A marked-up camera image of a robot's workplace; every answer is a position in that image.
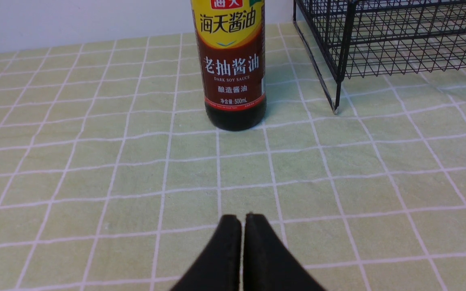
white wall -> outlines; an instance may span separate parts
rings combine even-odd
[[[0,0],[0,52],[192,32],[190,0]],[[292,0],[266,0],[267,23]]]

soy sauce bottle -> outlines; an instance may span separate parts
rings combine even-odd
[[[191,0],[209,120],[243,131],[264,118],[265,0]]]

bottle label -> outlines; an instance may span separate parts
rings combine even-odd
[[[265,0],[192,0],[205,101],[226,111],[265,99]]]

wire basket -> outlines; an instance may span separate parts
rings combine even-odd
[[[466,0],[294,0],[293,19],[334,113],[345,77],[466,68]],[[337,84],[335,101],[314,41]]]

yellow label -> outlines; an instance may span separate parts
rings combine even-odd
[[[265,0],[192,0],[199,37],[214,49],[230,49],[253,40],[262,28]]]

